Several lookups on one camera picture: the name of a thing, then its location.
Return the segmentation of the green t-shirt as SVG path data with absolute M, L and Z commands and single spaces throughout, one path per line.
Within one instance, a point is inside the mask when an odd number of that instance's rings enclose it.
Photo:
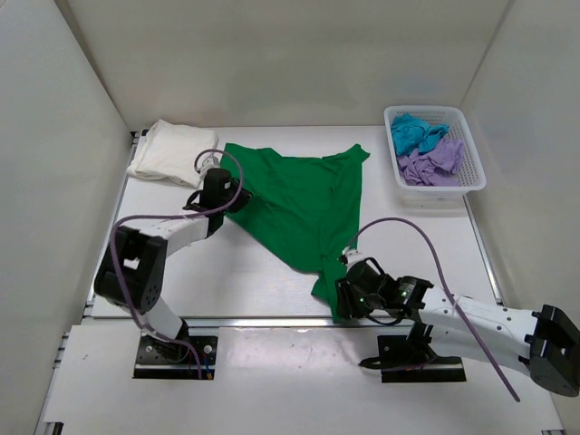
M 223 169 L 253 197 L 229 218 L 294 270 L 318 276 L 311 294 L 338 313 L 338 258 L 359 229 L 363 163 L 360 145 L 331 156 L 285 157 L 270 148 L 225 147 Z

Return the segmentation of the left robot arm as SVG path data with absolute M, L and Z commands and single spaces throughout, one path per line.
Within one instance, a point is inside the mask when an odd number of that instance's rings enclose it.
M 189 352 L 189 328 L 161 296 L 169 256 L 211 237 L 227 213 L 247 206 L 253 194 L 226 169 L 210 169 L 201 189 L 192 193 L 174 218 L 155 217 L 142 229 L 125 220 L 112 230 L 94 278 L 94 292 L 129 313 L 138 327 L 158 342 L 171 361 Z

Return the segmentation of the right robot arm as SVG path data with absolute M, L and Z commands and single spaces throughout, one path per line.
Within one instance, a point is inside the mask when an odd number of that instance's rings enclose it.
M 552 305 L 539 311 L 483 304 L 414 276 L 393 278 L 372 257 L 353 251 L 339 261 L 337 312 L 348 320 L 391 317 L 387 326 L 412 323 L 403 335 L 381 335 L 378 355 L 360 361 L 384 382 L 462 382 L 464 359 L 487 362 L 528 376 L 565 397 L 579 394 L 579 330 Z

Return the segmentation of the folded white t-shirt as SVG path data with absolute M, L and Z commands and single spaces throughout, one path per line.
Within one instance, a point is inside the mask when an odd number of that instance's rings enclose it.
M 145 135 L 127 173 L 137 179 L 166 179 L 196 189 L 205 167 L 212 165 L 212 155 L 207 153 L 198 160 L 199 171 L 194 162 L 201 151 L 217 145 L 218 136 L 213 130 L 158 120 Z

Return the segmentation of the lilac t-shirt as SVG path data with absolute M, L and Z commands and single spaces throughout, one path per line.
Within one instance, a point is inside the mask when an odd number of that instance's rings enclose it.
M 413 150 L 409 156 L 397 158 L 403 180 L 410 186 L 458 187 L 463 165 L 465 143 L 461 139 L 441 139 L 435 148 L 420 154 Z

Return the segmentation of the white plastic basket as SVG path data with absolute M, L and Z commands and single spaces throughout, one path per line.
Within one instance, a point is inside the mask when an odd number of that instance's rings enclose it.
M 402 178 L 397 164 L 397 156 L 392 142 L 391 123 L 397 116 L 410 115 L 428 122 L 431 125 L 448 124 L 449 132 L 444 138 L 461 139 L 465 143 L 463 165 L 459 172 L 458 187 L 410 186 Z M 398 105 L 384 110 L 385 128 L 391 162 L 395 172 L 400 197 L 416 201 L 451 201 L 461 198 L 470 191 L 481 190 L 486 186 L 486 177 L 479 159 L 477 148 L 463 113 L 450 106 L 437 105 Z

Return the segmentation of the teal t-shirt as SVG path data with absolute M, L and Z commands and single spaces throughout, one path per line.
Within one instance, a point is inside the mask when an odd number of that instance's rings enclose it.
M 449 132 L 448 124 L 431 125 L 409 113 L 397 116 L 391 123 L 391 137 L 397 157 L 431 152 Z

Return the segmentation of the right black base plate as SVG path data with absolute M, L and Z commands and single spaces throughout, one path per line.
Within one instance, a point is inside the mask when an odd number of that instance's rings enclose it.
M 422 340 L 403 335 L 379 335 L 378 355 L 359 362 L 363 369 L 378 371 L 382 383 L 465 382 L 459 357 L 440 357 Z

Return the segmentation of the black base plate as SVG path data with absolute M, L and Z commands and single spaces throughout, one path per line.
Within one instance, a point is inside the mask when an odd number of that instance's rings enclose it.
M 378 355 L 359 362 L 363 369 L 378 371 L 382 383 L 465 382 L 459 357 L 440 357 L 422 340 L 403 335 L 379 335 Z
M 191 335 L 191 345 L 198 361 L 186 346 L 155 340 L 149 335 L 140 337 L 133 377 L 149 380 L 213 381 L 218 350 L 216 335 Z

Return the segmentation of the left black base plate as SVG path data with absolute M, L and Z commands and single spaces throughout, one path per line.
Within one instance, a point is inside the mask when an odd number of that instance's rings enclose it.
M 191 345 L 198 361 L 186 346 L 155 340 L 149 335 L 140 337 L 133 377 L 149 380 L 213 381 L 218 350 L 216 335 L 191 335 Z

